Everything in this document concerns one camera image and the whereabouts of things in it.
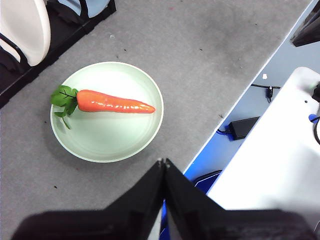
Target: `cable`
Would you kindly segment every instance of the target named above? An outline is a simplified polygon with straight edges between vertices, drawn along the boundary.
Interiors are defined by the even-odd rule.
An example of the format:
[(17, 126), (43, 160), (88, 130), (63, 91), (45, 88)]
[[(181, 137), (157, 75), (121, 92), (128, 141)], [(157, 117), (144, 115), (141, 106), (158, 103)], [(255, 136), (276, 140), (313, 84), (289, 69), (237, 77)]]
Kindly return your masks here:
[(251, 86), (253, 87), (258, 87), (258, 88), (264, 88), (264, 89), (268, 89), (270, 87), (274, 88), (274, 89), (280, 89), (280, 86), (265, 86), (265, 85), (259, 85), (259, 84), (251, 84)]
[(320, 116), (312, 119), (311, 122), (314, 122), (315, 120), (318, 120), (318, 121), (317, 121), (316, 124), (314, 125), (313, 135), (314, 135), (314, 138), (315, 138), (315, 140), (317, 141), (317, 143), (320, 144), (320, 139), (319, 139), (319, 137), (318, 137), (318, 131), (317, 131), (318, 123), (320, 122), (320, 121), (319, 121), (319, 120), (320, 120)]
[(231, 134), (231, 132), (229, 132), (229, 131), (222, 131), (222, 130), (220, 130), (220, 129), (218, 129), (218, 130), (216, 131), (216, 133), (217, 133), (217, 134), (220, 134), (220, 135), (228, 135), (228, 134)]
[(263, 88), (266, 90), (266, 98), (268, 100), (268, 103), (270, 104), (272, 101), (272, 97), (274, 95), (274, 89), (280, 89), (280, 86), (266, 86), (266, 85), (259, 85), (259, 84), (251, 84), (253, 87)]

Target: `white table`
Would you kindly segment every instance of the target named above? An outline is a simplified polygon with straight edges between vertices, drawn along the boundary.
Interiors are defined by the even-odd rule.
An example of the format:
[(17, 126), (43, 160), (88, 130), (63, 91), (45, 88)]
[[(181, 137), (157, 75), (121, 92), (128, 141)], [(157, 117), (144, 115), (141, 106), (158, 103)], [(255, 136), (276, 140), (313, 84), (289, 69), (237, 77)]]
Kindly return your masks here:
[(208, 192), (228, 210), (282, 209), (320, 221), (320, 145), (310, 114), (320, 74), (297, 68)]

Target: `plate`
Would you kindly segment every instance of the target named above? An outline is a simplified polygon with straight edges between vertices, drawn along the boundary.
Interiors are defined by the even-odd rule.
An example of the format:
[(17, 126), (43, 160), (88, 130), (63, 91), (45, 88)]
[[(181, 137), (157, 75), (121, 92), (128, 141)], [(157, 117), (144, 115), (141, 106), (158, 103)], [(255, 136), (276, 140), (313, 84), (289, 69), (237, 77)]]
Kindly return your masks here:
[[(58, 0), (58, 2), (71, 8), (80, 16), (81, 5), (79, 0)], [(86, 0), (89, 18), (93, 18), (101, 13), (109, 2), (110, 0)]]
[[(1, 33), (16, 44), (35, 66), (47, 55), (50, 46), (50, 23), (44, 0), (1, 0)], [(0, 46), (20, 62), (20, 56), (0, 39)]]
[(83, 112), (76, 107), (65, 117), (71, 129), (51, 106), (51, 127), (59, 143), (78, 158), (116, 162), (143, 150), (156, 136), (163, 119), (164, 102), (154, 80), (141, 69), (122, 62), (100, 62), (86, 66), (63, 82), (77, 90), (93, 90), (155, 107), (154, 113)]

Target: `carrot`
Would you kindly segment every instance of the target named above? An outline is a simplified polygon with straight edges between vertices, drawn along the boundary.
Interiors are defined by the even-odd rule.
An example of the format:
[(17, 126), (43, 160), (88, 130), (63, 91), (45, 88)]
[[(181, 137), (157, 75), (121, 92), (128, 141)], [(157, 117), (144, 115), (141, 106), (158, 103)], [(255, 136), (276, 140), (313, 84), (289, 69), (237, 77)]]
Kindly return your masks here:
[(118, 112), (151, 114), (156, 109), (142, 101), (126, 99), (117, 96), (107, 95), (92, 90), (72, 89), (69, 86), (60, 85), (51, 95), (51, 104), (64, 107), (61, 112), (54, 114), (62, 118), (65, 126), (70, 129), (64, 117), (71, 115), (77, 105), (79, 110), (84, 112)]
[(156, 109), (142, 101), (107, 95), (92, 90), (81, 90), (76, 94), (78, 107), (84, 112), (111, 111), (118, 113), (151, 114)]

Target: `black object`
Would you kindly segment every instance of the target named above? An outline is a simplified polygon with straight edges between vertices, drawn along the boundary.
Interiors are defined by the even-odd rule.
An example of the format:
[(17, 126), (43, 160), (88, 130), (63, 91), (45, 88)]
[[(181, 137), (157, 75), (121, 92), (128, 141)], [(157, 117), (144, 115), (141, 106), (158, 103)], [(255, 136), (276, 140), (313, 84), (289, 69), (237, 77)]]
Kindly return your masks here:
[(251, 84), (251, 86), (266, 89), (266, 98), (269, 100), (269, 103), (271, 103), (272, 97), (274, 96), (274, 89), (281, 88), (280, 86), (265, 86), (259, 84)]
[(320, 41), (320, 1), (290, 39), (296, 47)]
[(26, 56), (14, 42), (12, 42), (1, 32), (0, 39), (12, 47), (20, 56), (20, 62), (18, 62), (14, 56), (0, 46), (0, 64), (4, 65), (9, 71), (18, 71), (19, 73), (23, 73), (26, 69), (30, 68)]
[(319, 136), (318, 136), (318, 123), (320, 121), (320, 116), (318, 116), (318, 117), (316, 117), (316, 118), (311, 120), (311, 122), (315, 122), (315, 121), (316, 121), (316, 123), (315, 123), (315, 125), (313, 127), (313, 135), (314, 135), (314, 139), (316, 140), (316, 142), (318, 144), (320, 144), (320, 139), (319, 139)]
[(197, 177), (192, 182), (196, 188), (200, 189), (203, 193), (206, 194), (214, 184), (214, 182), (217, 180), (221, 172), (222, 170), (217, 170), (207, 173), (205, 175)]
[[(210, 173), (207, 173), (205, 175), (199, 176), (196, 179), (192, 181), (193, 185), (201, 190), (204, 194), (206, 194), (211, 186), (214, 184), (214, 182), (219, 177), (219, 174), (222, 172), (222, 170), (213, 171)], [(161, 225), (160, 225), (160, 236), (159, 240), (169, 240), (169, 229), (168, 229), (168, 216), (167, 216), (167, 209), (166, 206), (163, 206), (162, 209), (162, 219), (161, 219)]]
[(318, 103), (320, 103), (320, 84), (318, 84), (316, 88), (313, 90), (312, 98), (316, 100)]
[(274, 88), (270, 86), (266, 92), (266, 97), (269, 99), (269, 102), (271, 103), (272, 97), (274, 95)]
[(99, 22), (116, 11), (115, 0), (111, 0), (108, 6), (93, 18), (86, 17), (88, 9), (82, 7), (85, 0), (80, 1), (82, 8), (80, 16), (62, 4), (56, 7), (55, 3), (57, 3), (56, 0), (47, 2), (51, 41), (49, 51), (42, 62), (32, 67), (26, 66), (23, 64), (26, 60), (24, 61), (22, 52), (22, 54), (19, 53), (20, 57), (22, 56), (22, 62), (18, 63), (13, 56), (0, 49), (0, 108), (25, 85), (32, 82), (46, 67), (53, 64), (67, 49), (91, 32)]
[(184, 240), (316, 240), (305, 220), (292, 212), (222, 209), (168, 159), (157, 161), (106, 209), (33, 215), (12, 240), (145, 240), (164, 198)]
[(259, 116), (230, 122), (228, 128), (233, 140), (244, 139), (253, 128)]

